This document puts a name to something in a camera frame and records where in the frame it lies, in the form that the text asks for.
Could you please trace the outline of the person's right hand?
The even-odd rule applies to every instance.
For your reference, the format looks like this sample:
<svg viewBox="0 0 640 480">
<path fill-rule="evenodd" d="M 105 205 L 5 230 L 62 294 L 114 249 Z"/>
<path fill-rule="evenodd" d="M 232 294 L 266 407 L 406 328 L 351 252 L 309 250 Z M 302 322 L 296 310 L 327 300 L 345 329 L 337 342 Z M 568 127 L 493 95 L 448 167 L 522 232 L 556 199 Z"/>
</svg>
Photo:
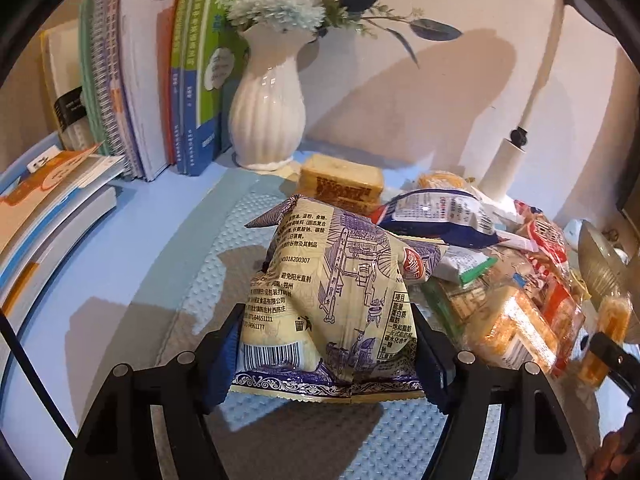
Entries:
<svg viewBox="0 0 640 480">
<path fill-rule="evenodd" d="M 588 480 L 639 478 L 639 425 L 607 434 L 586 468 Z"/>
</svg>

